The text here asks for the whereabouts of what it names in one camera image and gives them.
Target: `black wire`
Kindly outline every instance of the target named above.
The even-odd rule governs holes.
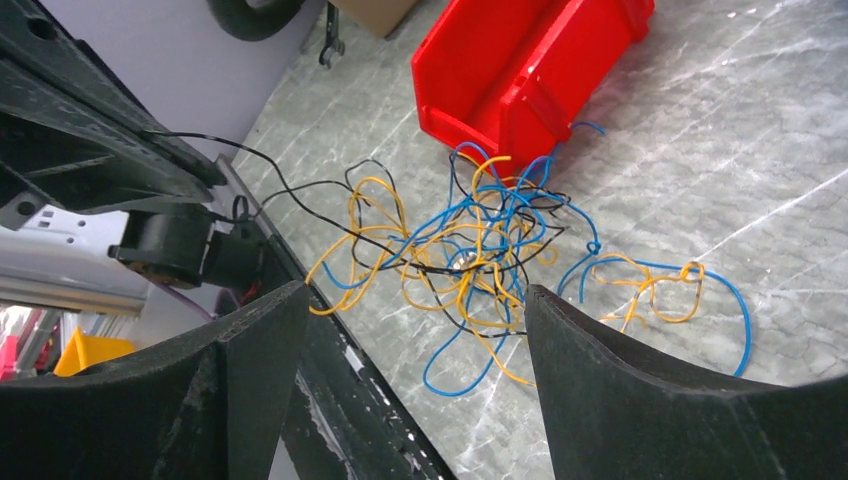
[[[259,158],[261,158],[262,160],[266,161],[268,164],[270,164],[270,165],[271,165],[271,167],[272,167],[272,168],[274,169],[274,171],[276,172],[277,176],[278,176],[278,177],[279,177],[279,179],[280,179],[280,182],[283,184],[283,187],[284,187],[284,190],[280,190],[279,192],[276,192],[276,193],[272,194],[270,197],[268,197],[268,198],[266,198],[265,200],[263,200],[262,205],[260,206],[260,211],[259,211],[259,212],[257,212],[257,215],[258,215],[258,214],[262,211],[262,208],[264,208],[264,207],[267,205],[267,202],[269,202],[272,198],[275,198],[275,197],[276,197],[276,196],[278,196],[278,195],[288,194],[289,196],[291,196],[292,200],[294,200],[294,202],[295,202],[295,203],[296,203],[296,204],[297,204],[300,208],[302,208],[305,212],[307,212],[307,213],[308,213],[308,214],[310,214],[311,216],[313,216],[313,217],[315,217],[315,218],[317,218],[317,219],[319,219],[319,220],[321,220],[321,221],[323,221],[323,222],[325,222],[325,223],[328,223],[328,224],[330,224],[330,225],[332,225],[332,226],[334,226],[334,227],[338,228],[339,230],[342,230],[343,232],[345,232],[345,233],[347,233],[347,234],[349,234],[349,235],[351,235],[351,236],[355,237],[355,240],[354,240],[354,246],[353,246],[353,251],[354,251],[354,252],[355,252],[355,248],[356,248],[356,244],[357,244],[357,242],[358,242],[359,240],[362,240],[362,241],[365,241],[366,243],[370,243],[370,244],[372,244],[372,245],[374,245],[374,246],[376,246],[376,247],[378,247],[378,248],[380,248],[380,249],[382,249],[382,250],[386,251],[387,253],[391,254],[392,256],[396,256],[396,255],[397,255],[395,252],[393,252],[393,251],[392,251],[391,249],[389,249],[387,246],[385,246],[385,245],[383,245],[383,244],[381,244],[381,243],[379,243],[379,242],[377,242],[377,241],[375,241],[375,240],[372,240],[371,238],[368,238],[368,237],[365,237],[365,236],[363,236],[363,235],[360,235],[360,234],[358,234],[358,233],[356,233],[356,232],[354,232],[354,231],[352,231],[352,230],[350,230],[350,229],[348,229],[348,228],[346,228],[346,227],[342,226],[342,225],[341,225],[341,224],[339,224],[338,222],[336,222],[336,221],[334,221],[334,220],[332,220],[332,219],[330,219],[330,218],[327,218],[327,217],[325,217],[324,215],[321,215],[321,214],[319,214],[319,213],[315,212],[314,210],[312,210],[311,208],[309,208],[308,206],[306,206],[306,205],[305,205],[305,204],[304,204],[304,203],[300,200],[300,198],[299,198],[297,195],[295,195],[295,191],[297,191],[297,190],[301,190],[301,189],[308,188],[308,187],[315,186],[315,185],[319,185],[319,184],[330,184],[330,183],[332,183],[332,184],[338,184],[338,185],[341,185],[341,186],[345,187],[345,188],[346,188],[346,189],[348,189],[348,190],[352,190],[352,187],[351,187],[351,185],[350,185],[350,180],[349,180],[349,174],[350,174],[350,172],[352,172],[352,171],[353,171],[353,170],[355,170],[356,168],[359,168],[360,166],[364,165],[365,163],[374,163],[374,164],[376,164],[376,165],[380,166],[380,167],[383,169],[383,171],[384,171],[384,172],[386,172],[386,174],[388,175],[388,177],[389,177],[389,181],[390,181],[390,182],[391,182],[391,184],[392,184],[392,188],[395,188],[395,189],[396,189],[395,182],[394,182],[394,178],[391,176],[391,173],[388,171],[388,169],[387,169],[387,168],[385,168],[385,166],[384,166],[384,165],[382,165],[381,163],[377,162],[376,160],[366,159],[366,160],[363,160],[362,162],[360,162],[360,163],[358,163],[358,164],[354,165],[353,167],[351,167],[351,168],[347,169],[347,170],[345,171],[345,181],[346,181],[346,184],[341,184],[341,182],[336,182],[336,181],[332,181],[332,180],[323,180],[323,181],[313,182],[313,183],[311,183],[311,184],[306,184],[306,185],[301,185],[301,186],[298,186],[298,187],[295,187],[295,188],[291,188],[291,187],[289,186],[288,182],[286,181],[286,178],[285,178],[285,176],[283,175],[283,172],[280,170],[280,167],[277,165],[277,163],[276,163],[276,162],[275,162],[275,161],[274,161],[271,157],[269,157],[268,155],[266,155],[266,154],[264,154],[264,153],[262,153],[262,152],[260,152],[260,151],[258,151],[258,150],[256,150],[256,149],[254,149],[254,148],[248,147],[248,146],[243,145],[243,144],[241,144],[241,143],[234,142],[234,141],[232,141],[232,140],[227,140],[227,139],[225,139],[225,138],[215,137],[215,136],[212,136],[212,135],[205,135],[205,134],[201,134],[201,133],[192,133],[192,132],[157,132],[157,131],[150,131],[150,130],[146,130],[146,131],[141,132],[141,134],[142,134],[142,135],[144,135],[144,134],[147,134],[147,135],[158,135],[158,136],[163,136],[163,137],[186,137],[186,138],[200,138],[200,139],[204,139],[204,140],[209,140],[209,141],[213,141],[213,142],[222,143],[222,144],[224,144],[224,145],[229,145],[229,146],[231,146],[231,147],[235,147],[235,148],[238,148],[238,149],[244,150],[244,151],[246,151],[246,152],[248,152],[248,153],[251,153],[251,154],[253,154],[253,155],[256,155],[256,156],[258,156]],[[452,182],[454,182],[454,183],[456,183],[456,185],[457,185],[457,187],[460,189],[460,191],[461,191],[461,192],[463,192],[463,194],[467,197],[467,196],[468,196],[468,192],[467,192],[467,191],[465,191],[465,189],[463,189],[463,188],[462,188],[462,185],[460,185],[459,180],[458,180],[458,178],[457,178],[457,175],[456,175],[456,168],[455,168],[455,162],[456,162],[456,156],[455,156],[455,155],[452,155],[452,156],[451,156],[451,181],[452,181]],[[548,194],[550,194],[550,195],[557,195],[557,196],[562,195],[562,198],[568,198],[568,197],[567,197],[566,195],[564,195],[564,194],[553,194],[553,193],[550,193],[550,192],[547,192],[547,191],[546,191],[546,193],[548,193]],[[232,221],[234,221],[234,222],[235,222],[235,221],[237,221],[237,220],[235,220],[235,217],[236,217],[236,214],[238,213],[238,207],[237,207],[238,202],[241,202],[241,200],[239,200],[239,199],[238,199],[238,197],[237,197],[237,198],[236,198],[236,200],[235,200],[235,201],[234,201],[234,203],[233,203],[233,216],[234,216],[234,219],[233,219]],[[398,215],[400,215],[400,205],[397,205],[397,202],[395,202],[395,203],[396,203],[396,208],[398,209]],[[551,212],[551,213],[553,213],[554,211],[556,211],[558,208],[561,208],[561,207],[562,207],[562,205],[560,205],[560,206],[558,206],[558,207],[557,207],[557,206],[553,206],[553,207],[551,207],[550,212]],[[362,219],[361,219],[361,208],[360,208],[359,213],[360,213],[360,216],[359,216],[359,218],[358,218],[358,222],[359,222],[359,226],[361,227],[361,226],[362,226],[362,223],[361,223],[361,222],[362,222]],[[532,218],[532,217],[533,217],[532,215],[529,215],[529,214],[527,214],[527,215],[528,215],[527,217],[522,217],[522,218]],[[535,229],[535,227],[536,227],[536,225],[537,225],[537,223],[536,223],[536,221],[535,221],[535,218],[533,218],[533,219],[532,219],[532,221],[533,221],[533,225],[534,225],[534,226],[533,226],[533,228],[531,228],[531,229],[530,229],[530,231],[532,231],[533,229]],[[510,266],[507,266],[507,267],[504,267],[504,268],[498,268],[498,271],[499,271],[499,272],[500,272],[500,274],[502,275],[502,277],[501,277],[501,278],[502,278],[502,279],[503,279],[503,278],[505,278],[505,277],[503,277],[503,275],[505,275],[505,273],[506,273],[507,271],[512,270],[512,269],[518,269],[519,271],[521,271],[522,276],[525,278],[525,281],[529,284],[529,277],[528,277],[528,275],[527,275],[527,271],[526,271],[526,270],[525,270],[525,268],[524,268],[524,265],[525,265],[526,263],[530,262],[531,260],[533,260],[533,259],[534,259],[537,255],[539,255],[539,254],[540,254],[543,250],[545,250],[545,249],[546,249],[546,248],[547,248],[547,247],[551,244],[551,242],[553,242],[553,241],[554,241],[557,237],[559,237],[559,236],[560,236],[560,235],[561,235],[561,234],[565,231],[565,228],[564,228],[564,227],[551,227],[551,229],[553,229],[553,230],[557,230],[557,233],[556,233],[556,234],[554,234],[551,238],[549,238],[549,239],[548,239],[548,240],[547,240],[544,244],[542,244],[541,248],[537,249],[535,252],[533,252],[531,255],[529,255],[529,256],[528,256],[526,259],[524,259],[524,260],[516,259],[516,260],[517,260],[517,262],[516,262],[515,264],[513,264],[513,265],[510,265]],[[364,262],[360,262],[358,259],[356,259],[356,261],[357,261],[357,262],[358,262],[361,266],[364,266],[365,268],[369,268],[369,269],[373,268],[373,266],[368,266],[367,264],[364,264]],[[409,264],[409,266],[411,266],[411,267],[413,267],[413,268],[416,268],[418,271],[420,271],[421,273],[423,273],[424,277],[427,279],[427,283],[428,283],[428,285],[430,286],[431,290],[433,290],[433,293],[434,293],[434,295],[435,295],[435,297],[436,297],[436,301],[439,303],[439,305],[442,305],[442,304],[441,304],[441,299],[439,299],[439,297],[438,297],[438,292],[436,291],[436,289],[435,289],[434,285],[432,284],[432,282],[430,281],[429,277],[427,276],[427,274],[428,274],[428,273],[431,273],[431,274],[442,274],[442,275],[456,275],[456,274],[463,274],[463,273],[468,273],[468,272],[476,271],[478,274],[490,274],[490,273],[494,273],[494,271],[495,271],[495,269],[494,269],[494,268],[491,268],[491,269],[488,269],[488,270],[487,270],[487,269],[484,269],[484,266],[483,266],[483,265],[480,265],[480,266],[474,266],[474,267],[469,267],[469,268],[467,268],[467,269],[458,269],[458,270],[457,270],[457,269],[452,269],[452,268],[431,267],[431,266],[429,266],[429,265],[423,265],[423,264],[420,264],[420,263],[409,262],[409,261],[404,260],[404,259],[402,259],[402,258],[401,258],[401,259],[399,259],[399,260],[398,260],[398,262],[397,262],[395,265],[386,265],[386,266],[381,266],[379,270],[380,270],[380,271],[382,271],[382,270],[387,270],[387,269],[391,269],[391,268],[397,268],[398,266],[405,265],[405,264]],[[445,309],[445,310],[443,310],[443,311],[445,312],[446,316],[450,319],[451,323],[453,323],[454,325],[456,325],[458,328],[462,329],[462,330],[463,330],[463,331],[465,331],[465,332],[470,332],[470,333],[472,333],[472,334],[474,333],[474,332],[472,332],[470,329],[468,329],[468,328],[466,328],[466,327],[463,327],[463,326],[462,326],[462,324],[460,324],[459,322],[457,322],[457,321],[456,321],[456,319],[454,319],[454,318],[450,315],[450,313],[446,311],[446,309]],[[505,333],[502,333],[502,334],[496,334],[496,335],[481,335],[481,336],[483,336],[484,338],[500,338],[500,337],[508,336],[508,335],[526,335],[526,332],[505,332]]]

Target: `pink object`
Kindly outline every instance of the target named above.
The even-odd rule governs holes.
[[[0,347],[0,381],[15,378],[15,360],[18,358],[18,337],[9,335]]]

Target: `small metal part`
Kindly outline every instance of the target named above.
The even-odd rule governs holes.
[[[468,265],[477,260],[477,252],[464,253],[453,262],[451,268],[454,270],[464,270]]]
[[[336,54],[343,57],[344,52],[345,44],[339,38],[339,9],[327,2],[327,37],[321,55],[318,56],[318,63],[327,69],[333,68],[333,57]]]
[[[35,376],[35,363],[44,349],[44,345],[53,335],[53,329],[62,319],[61,310],[33,310],[27,319],[25,331],[21,335],[18,359],[15,362],[15,377],[28,378]]]

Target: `black wheel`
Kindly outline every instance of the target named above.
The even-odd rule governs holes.
[[[304,0],[269,0],[258,7],[247,0],[206,0],[212,16],[239,40],[258,42],[283,29],[300,11]]]

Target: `black metal bracket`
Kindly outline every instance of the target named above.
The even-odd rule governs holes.
[[[318,56],[318,63],[328,69],[333,68],[333,57],[336,54],[343,57],[344,51],[345,44],[339,38],[339,9],[327,2],[327,37],[324,40],[321,55]]]

